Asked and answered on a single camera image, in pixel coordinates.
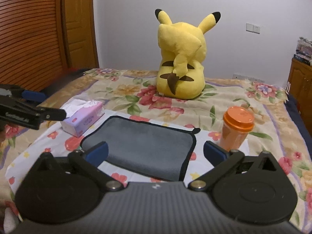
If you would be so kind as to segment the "wooden door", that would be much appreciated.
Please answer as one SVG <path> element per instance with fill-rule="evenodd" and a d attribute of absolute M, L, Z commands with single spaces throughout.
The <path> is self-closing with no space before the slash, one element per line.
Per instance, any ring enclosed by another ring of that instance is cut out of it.
<path fill-rule="evenodd" d="M 93 0 L 62 0 L 68 64 L 73 69 L 98 68 Z"/>

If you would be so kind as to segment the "stack of books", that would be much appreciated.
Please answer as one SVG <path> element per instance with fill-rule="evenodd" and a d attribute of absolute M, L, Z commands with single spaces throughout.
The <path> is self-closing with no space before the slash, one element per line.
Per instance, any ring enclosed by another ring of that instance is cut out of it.
<path fill-rule="evenodd" d="M 312 43 L 310 40 L 300 37 L 297 41 L 296 52 L 293 57 L 308 65 L 311 66 L 312 61 Z"/>

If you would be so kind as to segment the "yellow Pikachu plush toy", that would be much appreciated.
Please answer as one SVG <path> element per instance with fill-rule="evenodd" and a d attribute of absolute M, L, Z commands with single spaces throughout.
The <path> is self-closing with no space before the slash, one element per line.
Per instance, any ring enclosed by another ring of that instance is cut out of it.
<path fill-rule="evenodd" d="M 162 60 L 156 88 L 164 97 L 189 100 L 198 97 L 205 88 L 204 67 L 207 54 L 204 34 L 221 19 L 220 12 L 206 16 L 198 26 L 186 22 L 172 23 L 169 15 L 155 10 L 159 21 L 158 46 Z"/>

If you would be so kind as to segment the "white wall switch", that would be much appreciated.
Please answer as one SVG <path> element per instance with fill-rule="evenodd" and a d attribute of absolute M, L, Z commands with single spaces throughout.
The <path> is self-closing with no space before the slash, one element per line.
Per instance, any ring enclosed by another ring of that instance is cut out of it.
<path fill-rule="evenodd" d="M 247 32 L 252 32 L 256 34 L 260 34 L 261 28 L 257 25 L 251 24 L 251 23 L 246 23 L 246 31 Z"/>

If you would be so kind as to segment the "orange lidded plastic cup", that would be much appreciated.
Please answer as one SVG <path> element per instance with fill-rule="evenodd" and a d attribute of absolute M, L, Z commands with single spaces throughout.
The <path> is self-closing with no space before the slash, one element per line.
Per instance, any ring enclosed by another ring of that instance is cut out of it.
<path fill-rule="evenodd" d="M 219 146 L 226 151 L 238 150 L 254 128 L 254 115 L 246 108 L 232 106 L 223 114 Z"/>

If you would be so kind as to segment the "purple tissue box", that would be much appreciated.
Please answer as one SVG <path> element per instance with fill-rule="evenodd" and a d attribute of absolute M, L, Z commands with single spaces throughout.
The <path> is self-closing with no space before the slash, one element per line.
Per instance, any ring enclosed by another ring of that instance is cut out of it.
<path fill-rule="evenodd" d="M 103 103 L 97 100 L 75 99 L 65 104 L 63 109 L 67 115 L 61 122 L 62 129 L 75 137 L 80 137 L 105 113 Z"/>

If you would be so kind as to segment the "wooden slatted headboard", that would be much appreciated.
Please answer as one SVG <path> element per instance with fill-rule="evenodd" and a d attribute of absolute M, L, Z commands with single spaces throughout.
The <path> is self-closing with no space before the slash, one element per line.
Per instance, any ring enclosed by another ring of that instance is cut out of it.
<path fill-rule="evenodd" d="M 62 0 L 1 0 L 1 83 L 42 90 L 68 71 Z"/>

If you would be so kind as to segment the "wooden side cabinet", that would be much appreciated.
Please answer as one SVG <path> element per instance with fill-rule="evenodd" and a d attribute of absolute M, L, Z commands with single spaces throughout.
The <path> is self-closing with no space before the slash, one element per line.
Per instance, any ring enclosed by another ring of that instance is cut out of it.
<path fill-rule="evenodd" d="M 297 109 L 311 135 L 311 66 L 292 58 L 288 77 L 290 94 L 297 102 Z"/>

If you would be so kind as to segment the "purple grey microfiber towel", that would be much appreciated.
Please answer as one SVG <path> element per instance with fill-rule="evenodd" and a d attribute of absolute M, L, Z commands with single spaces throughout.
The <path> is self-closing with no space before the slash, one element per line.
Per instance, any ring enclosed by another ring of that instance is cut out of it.
<path fill-rule="evenodd" d="M 80 146 L 89 150 L 106 142 L 107 162 L 141 175 L 183 181 L 199 132 L 111 116 Z"/>

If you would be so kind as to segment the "floral bed sheet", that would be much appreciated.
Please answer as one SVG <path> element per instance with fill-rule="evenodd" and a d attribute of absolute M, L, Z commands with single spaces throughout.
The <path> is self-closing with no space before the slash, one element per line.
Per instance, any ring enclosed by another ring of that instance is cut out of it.
<path fill-rule="evenodd" d="M 203 93 L 193 100 L 162 97 L 155 71 L 91 69 L 44 90 L 43 107 L 59 108 L 69 99 L 100 100 L 106 109 L 154 119 L 164 125 L 198 127 L 210 139 L 220 139 L 223 113 L 230 106 L 248 109 L 255 126 L 247 142 L 251 153 L 270 151 L 298 193 L 291 221 L 311 232 L 311 136 L 293 96 L 283 88 L 238 79 L 206 79 Z"/>

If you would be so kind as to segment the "white strawberry print cloth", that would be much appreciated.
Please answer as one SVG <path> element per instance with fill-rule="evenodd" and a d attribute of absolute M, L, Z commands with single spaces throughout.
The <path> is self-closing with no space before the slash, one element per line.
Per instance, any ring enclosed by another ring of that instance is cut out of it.
<path fill-rule="evenodd" d="M 67 156 L 71 151 L 80 148 L 81 140 L 94 132 L 104 121 L 111 116 L 120 116 L 134 121 L 148 121 L 152 124 L 161 125 L 163 127 L 179 128 L 182 130 L 190 131 L 195 126 L 187 124 L 185 126 L 179 126 L 172 123 L 165 123 L 156 121 L 153 119 L 147 119 L 140 116 L 133 116 L 125 113 L 114 112 L 106 110 L 104 115 L 94 123 L 89 130 L 87 130 L 82 137 L 74 137 L 63 131 L 59 122 L 52 125 L 42 135 L 37 136 L 34 143 L 26 143 L 25 148 L 21 154 L 12 162 L 6 171 L 5 178 L 9 182 L 9 186 L 13 193 L 17 191 L 27 172 L 38 159 L 41 153 L 50 152 L 53 156 Z M 184 183 L 188 184 L 190 181 L 198 178 L 200 175 L 212 169 L 213 165 L 208 162 L 204 157 L 203 146 L 205 141 L 212 141 L 219 144 L 221 133 L 210 131 L 207 128 L 202 129 L 197 135 L 197 145 L 195 146 L 194 152 L 190 157 Z M 120 181 L 126 185 L 128 182 L 162 182 L 164 179 L 158 179 L 137 174 L 135 172 L 128 171 L 124 168 L 119 168 L 108 162 L 100 164 L 99 169 L 104 171 L 106 174 Z"/>

